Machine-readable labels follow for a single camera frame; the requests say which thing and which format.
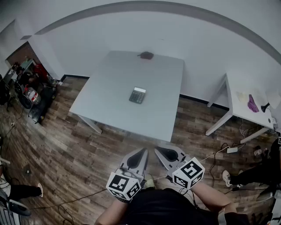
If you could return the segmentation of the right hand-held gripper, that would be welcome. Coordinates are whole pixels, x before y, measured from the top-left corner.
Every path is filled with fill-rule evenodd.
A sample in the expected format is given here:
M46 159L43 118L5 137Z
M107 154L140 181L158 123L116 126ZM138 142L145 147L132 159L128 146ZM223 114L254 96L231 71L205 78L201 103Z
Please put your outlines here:
M168 170L167 176L171 178L172 183L189 190L202 180L205 168L195 157L185 155L179 147L159 145L155 149L155 154L162 166ZM183 158L176 163L176 158L179 157Z

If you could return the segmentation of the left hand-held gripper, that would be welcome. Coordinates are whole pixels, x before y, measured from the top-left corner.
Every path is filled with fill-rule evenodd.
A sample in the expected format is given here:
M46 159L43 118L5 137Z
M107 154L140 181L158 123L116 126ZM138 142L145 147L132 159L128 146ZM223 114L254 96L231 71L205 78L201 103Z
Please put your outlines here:
M144 186L147 161L147 148L125 155L120 166L110 174L106 189L118 200L129 203Z

